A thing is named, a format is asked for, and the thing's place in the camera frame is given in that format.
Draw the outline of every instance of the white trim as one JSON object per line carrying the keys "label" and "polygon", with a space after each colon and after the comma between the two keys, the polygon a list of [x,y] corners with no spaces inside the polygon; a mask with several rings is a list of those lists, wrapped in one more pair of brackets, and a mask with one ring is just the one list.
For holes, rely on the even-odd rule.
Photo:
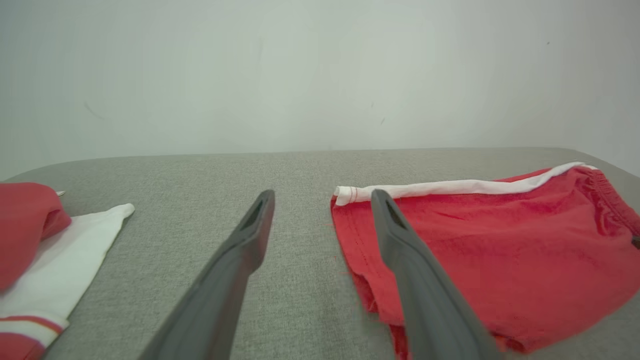
{"label": "white trim", "polygon": [[504,183],[500,181],[485,180],[452,180],[436,181],[434,183],[420,183],[409,185],[372,185],[366,188],[355,188],[354,186],[338,186],[334,191],[337,197],[335,204],[343,206],[352,202],[363,202],[371,200],[371,193],[374,189],[382,189],[391,195],[393,199],[401,197],[425,196],[429,194],[464,194],[483,193],[491,195],[501,195],[508,193],[524,193],[541,187],[554,176],[561,175],[573,167],[595,167],[584,163],[574,162],[556,166],[540,175],[528,177],[526,179]]}
{"label": "white trim", "polygon": [[24,335],[39,342],[44,348],[47,348],[58,337],[58,333],[50,328],[25,320],[1,321],[0,334],[3,332]]}
{"label": "white trim", "polygon": [[52,322],[57,326],[60,326],[62,330],[66,329],[69,326],[69,321],[67,319],[55,314],[47,313],[46,311],[38,310],[21,311],[19,313],[0,313],[0,320],[11,316],[32,316],[34,318],[41,318],[43,320],[47,320],[48,322]]}

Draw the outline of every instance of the gray fabric surface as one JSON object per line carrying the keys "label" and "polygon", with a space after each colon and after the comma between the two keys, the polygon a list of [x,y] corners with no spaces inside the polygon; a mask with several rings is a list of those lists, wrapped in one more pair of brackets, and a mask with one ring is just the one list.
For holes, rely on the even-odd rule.
{"label": "gray fabric surface", "polygon": [[[570,161],[601,168],[640,210],[640,178],[566,149],[416,149],[155,156],[75,161],[8,182],[66,190],[70,215],[131,202],[102,268],[46,359],[134,359],[264,189],[276,211],[251,276],[232,359],[393,359],[387,328],[363,312],[331,224],[338,184],[496,179]],[[637,359],[640,296],[586,332],[527,359]]]}

